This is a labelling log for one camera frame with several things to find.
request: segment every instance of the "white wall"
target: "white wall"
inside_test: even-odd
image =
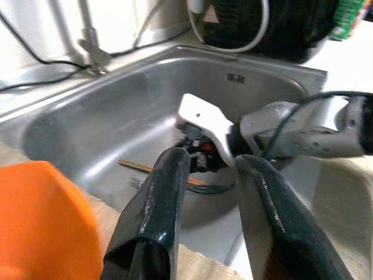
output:
[[[184,29],[188,25],[185,2],[165,0],[140,44],[153,43],[155,37]],[[109,53],[130,49],[155,3],[156,0],[89,0],[100,47]],[[85,59],[85,52],[76,44],[82,38],[78,0],[0,0],[0,11],[44,59],[64,55],[80,62]],[[17,69],[36,64],[2,23],[0,41],[0,81]]]

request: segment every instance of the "chopstick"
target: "chopstick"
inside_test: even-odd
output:
[[[135,162],[129,162],[129,161],[124,160],[124,159],[120,159],[118,161],[118,163],[120,165],[135,169],[137,171],[142,171],[144,173],[150,173],[151,170],[153,169],[152,166],[149,166],[149,165],[146,166],[146,165],[138,164],[138,163],[135,163]],[[206,186],[207,185],[205,182],[195,180],[195,179],[192,179],[192,178],[188,179],[188,183],[192,184],[192,185],[195,185],[195,186]]]

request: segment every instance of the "green package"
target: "green package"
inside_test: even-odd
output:
[[[334,15],[336,27],[330,33],[334,40],[347,39],[354,26],[355,19],[364,4],[364,0],[340,0]]]

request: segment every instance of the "sink basin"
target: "sink basin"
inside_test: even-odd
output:
[[[122,210],[136,193],[129,178],[146,175],[118,160],[152,165],[179,140],[175,114],[184,93],[219,106],[237,122],[270,102],[298,102],[316,94],[325,78],[324,71],[274,60],[175,47],[2,116],[0,141],[33,160],[52,162],[77,185]],[[295,180],[292,170],[287,171],[290,181]],[[234,176],[224,169],[194,178],[230,184]],[[181,243],[226,265],[245,251],[234,191],[187,192],[181,227]]]

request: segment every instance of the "metal fork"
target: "metal fork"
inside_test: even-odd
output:
[[[143,181],[136,177],[131,177],[129,179],[129,185],[137,190],[141,188],[141,185],[143,184]],[[220,185],[193,185],[188,184],[188,190],[192,191],[193,193],[197,194],[222,194],[226,191],[232,190],[234,187],[234,184],[231,184],[229,186],[220,186]]]

